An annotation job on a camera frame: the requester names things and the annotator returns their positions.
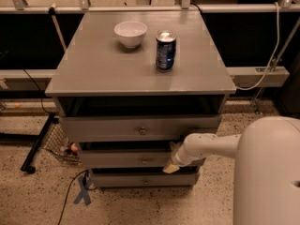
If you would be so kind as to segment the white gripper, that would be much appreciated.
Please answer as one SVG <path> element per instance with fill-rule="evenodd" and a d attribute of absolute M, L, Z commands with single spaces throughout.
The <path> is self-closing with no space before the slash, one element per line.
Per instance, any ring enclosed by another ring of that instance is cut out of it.
<path fill-rule="evenodd" d="M 180 169 L 180 167 L 185 167 L 194 161 L 194 157 L 191 156 L 186 151 L 185 147 L 181 145 L 182 144 L 180 142 L 170 142 L 170 147 L 173 151 L 172 160 L 169 160 L 163 168 L 165 173 L 175 173 Z"/>

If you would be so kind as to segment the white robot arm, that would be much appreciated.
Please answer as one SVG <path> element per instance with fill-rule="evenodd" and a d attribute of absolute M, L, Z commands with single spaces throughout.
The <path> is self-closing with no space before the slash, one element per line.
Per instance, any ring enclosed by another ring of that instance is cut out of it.
<path fill-rule="evenodd" d="M 189 134 L 163 171 L 211 155 L 234 159 L 233 225 L 300 225 L 299 119 L 264 117 L 231 136 Z"/>

